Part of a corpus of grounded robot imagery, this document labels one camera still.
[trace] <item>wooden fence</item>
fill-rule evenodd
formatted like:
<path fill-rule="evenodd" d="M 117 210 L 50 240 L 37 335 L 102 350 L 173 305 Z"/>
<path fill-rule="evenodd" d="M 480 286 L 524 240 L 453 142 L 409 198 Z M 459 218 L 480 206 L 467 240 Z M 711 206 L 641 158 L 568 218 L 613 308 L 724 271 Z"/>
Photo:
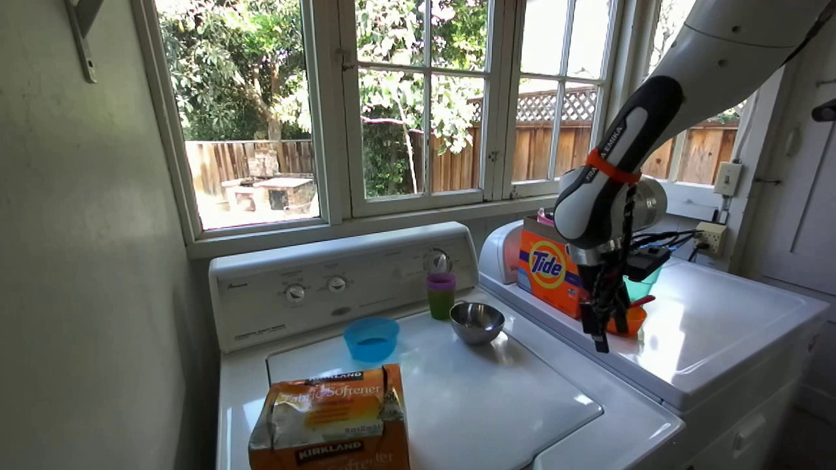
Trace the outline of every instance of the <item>wooden fence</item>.
<path fill-rule="evenodd" d="M 706 122 L 651 155 L 642 172 L 654 177 L 714 184 L 718 164 L 732 160 L 737 125 Z M 479 128 L 471 130 L 472 147 L 459 155 L 440 151 L 433 164 L 433 192 L 475 189 L 479 176 Z M 551 125 L 524 122 L 515 139 L 515 181 L 540 181 L 549 172 Z M 562 125 L 557 172 L 585 162 L 591 151 L 591 128 L 585 122 Z M 224 181 L 254 176 L 311 176 L 313 147 L 308 139 L 284 142 L 189 142 L 189 164 L 195 192 L 219 197 Z"/>

